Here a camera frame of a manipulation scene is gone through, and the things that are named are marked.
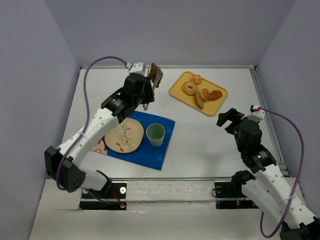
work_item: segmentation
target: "red wire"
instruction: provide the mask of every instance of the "red wire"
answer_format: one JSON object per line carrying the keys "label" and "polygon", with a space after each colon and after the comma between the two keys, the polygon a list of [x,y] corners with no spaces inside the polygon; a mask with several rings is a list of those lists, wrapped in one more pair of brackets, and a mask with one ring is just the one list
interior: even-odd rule
{"label": "red wire", "polygon": [[116,190],[113,188],[112,189],[112,195],[115,197],[115,199],[118,201],[118,203],[119,203],[119,205],[121,206],[121,205],[124,205],[123,204],[123,202],[122,201],[120,201],[120,199],[119,199],[119,197],[118,197],[118,195],[117,195],[117,193],[116,193]]}

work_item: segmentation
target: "white wall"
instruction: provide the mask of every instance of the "white wall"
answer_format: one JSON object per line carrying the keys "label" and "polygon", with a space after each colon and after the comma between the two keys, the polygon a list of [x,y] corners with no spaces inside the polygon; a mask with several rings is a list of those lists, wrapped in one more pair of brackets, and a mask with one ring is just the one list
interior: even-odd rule
{"label": "white wall", "polygon": [[[267,106],[292,119],[305,142],[300,183],[308,206],[320,217],[320,1],[297,0],[257,69]],[[301,147],[290,124],[272,118],[292,175]]]}
{"label": "white wall", "polygon": [[294,0],[46,3],[80,66],[104,55],[162,65],[256,65]]}
{"label": "white wall", "polygon": [[43,0],[2,0],[0,36],[0,239],[27,240],[80,69]]}

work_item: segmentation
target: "pastry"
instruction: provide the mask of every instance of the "pastry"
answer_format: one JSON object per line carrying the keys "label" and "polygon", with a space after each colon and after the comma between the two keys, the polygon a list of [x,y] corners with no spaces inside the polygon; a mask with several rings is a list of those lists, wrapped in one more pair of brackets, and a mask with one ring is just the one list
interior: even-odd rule
{"label": "pastry", "polygon": [[182,84],[182,90],[186,94],[192,96],[196,93],[196,91],[198,91],[198,87],[194,82],[186,81],[184,84]]}
{"label": "pastry", "polygon": [[200,96],[200,92],[196,91],[195,95],[193,96],[194,102],[197,105],[198,108],[203,109],[204,108],[204,101],[202,100]]}
{"label": "pastry", "polygon": [[210,93],[209,101],[216,101],[222,97],[222,92],[220,90],[213,90]]}
{"label": "pastry", "polygon": [[195,84],[201,83],[202,77],[198,74],[194,74],[191,77],[191,81],[194,82]]}
{"label": "pastry", "polygon": [[202,89],[200,92],[200,95],[201,95],[201,98],[203,101],[205,101],[205,102],[208,101],[209,97],[210,97],[209,89],[207,89],[207,88]]}
{"label": "pastry", "polygon": [[[155,83],[155,80],[156,80],[156,76],[157,76],[157,71],[158,71],[158,66],[155,65],[154,63],[151,64],[151,68],[150,68],[150,72],[149,72],[149,79],[152,81],[152,83]],[[164,75],[162,74],[160,80],[158,81],[158,84],[156,85],[156,87],[158,88],[159,87],[159,84],[161,82],[161,79]]]}

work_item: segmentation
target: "blue tray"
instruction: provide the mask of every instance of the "blue tray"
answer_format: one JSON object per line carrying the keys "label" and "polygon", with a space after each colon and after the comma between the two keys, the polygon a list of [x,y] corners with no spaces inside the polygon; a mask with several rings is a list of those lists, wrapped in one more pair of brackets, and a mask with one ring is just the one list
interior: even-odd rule
{"label": "blue tray", "polygon": [[[169,118],[139,111],[134,111],[129,118],[137,120],[143,126],[144,135],[140,146],[137,150],[131,153],[118,153],[107,147],[105,137],[103,136],[102,141],[104,143],[104,150],[107,150],[107,155],[131,163],[161,170],[176,122]],[[159,148],[151,146],[146,135],[147,127],[150,124],[161,124],[165,128],[163,144]]]}

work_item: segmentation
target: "white table surface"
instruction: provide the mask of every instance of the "white table surface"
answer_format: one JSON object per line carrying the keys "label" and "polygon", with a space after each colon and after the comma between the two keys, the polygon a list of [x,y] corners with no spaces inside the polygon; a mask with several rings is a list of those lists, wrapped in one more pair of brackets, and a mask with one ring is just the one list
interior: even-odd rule
{"label": "white table surface", "polygon": [[[286,178],[292,186],[295,179]],[[46,180],[29,240],[264,240],[259,209],[217,210],[214,181],[128,181],[127,210],[80,210],[81,190]],[[295,192],[300,199],[299,188]],[[264,216],[271,233],[277,222]],[[272,240],[279,240],[277,233]]]}
{"label": "white table surface", "polygon": [[[190,71],[227,89],[228,97],[218,113],[235,108],[244,114],[251,105],[260,104],[249,69],[219,68],[166,68],[160,87],[155,90],[155,102],[149,105],[147,113],[170,118],[174,121],[170,145],[162,170],[155,170],[124,160],[89,152],[83,166],[100,170],[111,178],[210,178],[230,177],[246,169],[237,151],[234,137],[224,127],[217,127],[218,114],[213,117],[171,97],[169,88],[185,72]],[[63,141],[66,141],[83,127],[86,108],[83,95],[82,69],[74,94]],[[115,90],[122,87],[128,75],[126,69],[92,69],[88,74],[87,92],[91,116],[101,103]],[[266,123],[262,121],[262,144],[277,159]]]}

